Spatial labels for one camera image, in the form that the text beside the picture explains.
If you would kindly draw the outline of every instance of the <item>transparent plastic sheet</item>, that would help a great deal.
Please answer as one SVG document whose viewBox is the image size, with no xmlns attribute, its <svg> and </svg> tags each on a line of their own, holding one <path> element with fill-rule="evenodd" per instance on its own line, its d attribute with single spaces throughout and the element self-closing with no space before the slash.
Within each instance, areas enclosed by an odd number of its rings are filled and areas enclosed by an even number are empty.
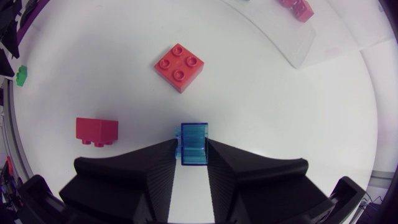
<svg viewBox="0 0 398 224">
<path fill-rule="evenodd" d="M 296 20 L 278 0 L 222 1 L 267 36 L 293 67 L 301 67 L 316 36 L 310 23 Z"/>
</svg>

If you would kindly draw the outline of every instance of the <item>lego stud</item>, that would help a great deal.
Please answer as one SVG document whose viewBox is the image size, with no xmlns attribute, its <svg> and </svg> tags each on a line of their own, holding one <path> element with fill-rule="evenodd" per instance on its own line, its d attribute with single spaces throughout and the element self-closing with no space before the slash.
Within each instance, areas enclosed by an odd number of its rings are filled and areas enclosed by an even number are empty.
<svg viewBox="0 0 398 224">
<path fill-rule="evenodd" d="M 182 49 L 181 46 L 175 46 L 172 50 L 172 53 L 174 56 L 181 56 L 182 53 L 184 53 L 184 50 Z"/>
<path fill-rule="evenodd" d="M 191 68 L 195 67 L 198 64 L 198 60 L 194 57 L 187 57 L 187 65 Z"/>
<path fill-rule="evenodd" d="M 175 80 L 180 82 L 180 81 L 182 81 L 185 78 L 185 74 L 181 70 L 176 70 L 176 71 L 173 72 L 173 77 L 174 77 Z"/>
<path fill-rule="evenodd" d="M 160 62 L 159 62 L 159 67 L 160 67 L 161 69 L 164 69 L 164 70 L 169 69 L 169 67 L 170 67 L 170 61 L 167 60 L 167 59 L 162 59 L 162 60 L 160 60 Z"/>
<path fill-rule="evenodd" d="M 104 144 L 95 142 L 95 143 L 94 143 L 94 146 L 95 146 L 95 147 L 104 147 Z"/>
</svg>

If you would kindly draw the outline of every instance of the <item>white table surface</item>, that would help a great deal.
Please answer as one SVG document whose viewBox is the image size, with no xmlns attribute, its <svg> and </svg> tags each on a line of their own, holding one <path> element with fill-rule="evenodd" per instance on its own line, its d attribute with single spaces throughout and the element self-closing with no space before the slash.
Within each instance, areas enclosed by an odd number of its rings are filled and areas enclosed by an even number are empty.
<svg viewBox="0 0 398 224">
<path fill-rule="evenodd" d="M 153 69 L 176 43 L 205 62 L 179 94 Z M 295 69 L 222 1 L 53 0 L 20 44 L 19 134 L 55 195 L 77 157 L 109 157 L 208 122 L 209 138 L 277 159 L 304 158 L 326 195 L 347 175 L 366 188 L 377 141 L 373 86 L 358 51 Z M 82 145 L 76 117 L 119 121 L 112 146 Z M 206 167 L 177 165 L 170 222 L 212 222 Z"/>
</svg>

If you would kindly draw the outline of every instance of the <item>red lego brick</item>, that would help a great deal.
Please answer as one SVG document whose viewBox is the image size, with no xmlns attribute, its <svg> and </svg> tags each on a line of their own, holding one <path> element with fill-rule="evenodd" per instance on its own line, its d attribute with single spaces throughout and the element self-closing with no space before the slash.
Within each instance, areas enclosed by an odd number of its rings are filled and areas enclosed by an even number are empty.
<svg viewBox="0 0 398 224">
<path fill-rule="evenodd" d="M 6 156 L 7 164 L 8 164 L 8 174 L 12 175 L 12 163 L 11 163 L 11 158 L 9 156 Z"/>
<path fill-rule="evenodd" d="M 306 0 L 297 0 L 292 9 L 299 21 L 306 22 L 313 16 L 312 8 Z"/>
<path fill-rule="evenodd" d="M 76 138 L 83 144 L 93 142 L 95 147 L 112 145 L 118 140 L 118 125 L 117 121 L 76 118 Z"/>
<path fill-rule="evenodd" d="M 176 44 L 156 63 L 161 77 L 182 93 L 202 71 L 204 62 L 180 44 Z"/>
<path fill-rule="evenodd" d="M 297 0 L 279 0 L 284 7 L 292 7 Z"/>
</svg>

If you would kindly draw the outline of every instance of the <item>black cable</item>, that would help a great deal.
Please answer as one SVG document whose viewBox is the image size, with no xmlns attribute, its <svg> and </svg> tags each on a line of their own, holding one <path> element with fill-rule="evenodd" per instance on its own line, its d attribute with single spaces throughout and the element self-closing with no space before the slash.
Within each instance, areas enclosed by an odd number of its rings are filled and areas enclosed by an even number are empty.
<svg viewBox="0 0 398 224">
<path fill-rule="evenodd" d="M 371 197 L 367 192 L 365 192 L 365 194 L 369 197 L 369 199 L 370 199 L 371 202 L 373 203 L 372 197 Z"/>
<path fill-rule="evenodd" d="M 376 199 L 374 199 L 374 201 L 376 201 L 378 198 L 380 199 L 381 202 L 383 202 L 383 199 L 381 199 L 381 196 L 378 196 Z"/>
</svg>

